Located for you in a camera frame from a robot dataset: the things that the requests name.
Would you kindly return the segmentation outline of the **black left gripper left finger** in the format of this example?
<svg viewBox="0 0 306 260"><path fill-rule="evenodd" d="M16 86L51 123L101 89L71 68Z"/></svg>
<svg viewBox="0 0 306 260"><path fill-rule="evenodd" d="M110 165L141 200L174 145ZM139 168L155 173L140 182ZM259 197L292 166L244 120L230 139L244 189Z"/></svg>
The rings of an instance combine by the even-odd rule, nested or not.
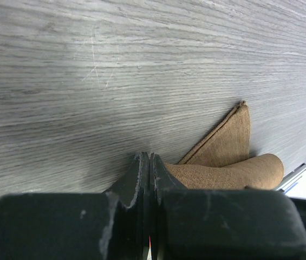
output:
<svg viewBox="0 0 306 260"><path fill-rule="evenodd" d="M101 193L0 197L0 259L146 259L149 156Z"/></svg>

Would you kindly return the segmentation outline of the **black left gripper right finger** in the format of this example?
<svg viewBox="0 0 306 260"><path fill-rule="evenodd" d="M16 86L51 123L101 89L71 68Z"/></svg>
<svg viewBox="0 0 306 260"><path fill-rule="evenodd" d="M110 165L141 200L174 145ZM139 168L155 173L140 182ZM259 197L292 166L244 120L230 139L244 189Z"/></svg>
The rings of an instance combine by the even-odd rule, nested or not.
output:
<svg viewBox="0 0 306 260"><path fill-rule="evenodd" d="M306 259L306 229L277 191L190 190L150 158L153 259Z"/></svg>

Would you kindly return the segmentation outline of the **brown cloth napkin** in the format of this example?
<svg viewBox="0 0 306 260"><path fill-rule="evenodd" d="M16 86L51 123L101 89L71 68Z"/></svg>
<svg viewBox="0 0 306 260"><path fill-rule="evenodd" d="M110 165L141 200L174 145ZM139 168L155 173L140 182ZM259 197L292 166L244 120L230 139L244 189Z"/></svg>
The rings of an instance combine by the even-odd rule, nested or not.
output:
<svg viewBox="0 0 306 260"><path fill-rule="evenodd" d="M284 165L274 154L250 156L249 106L240 102L168 171L188 189L272 190L284 177Z"/></svg>

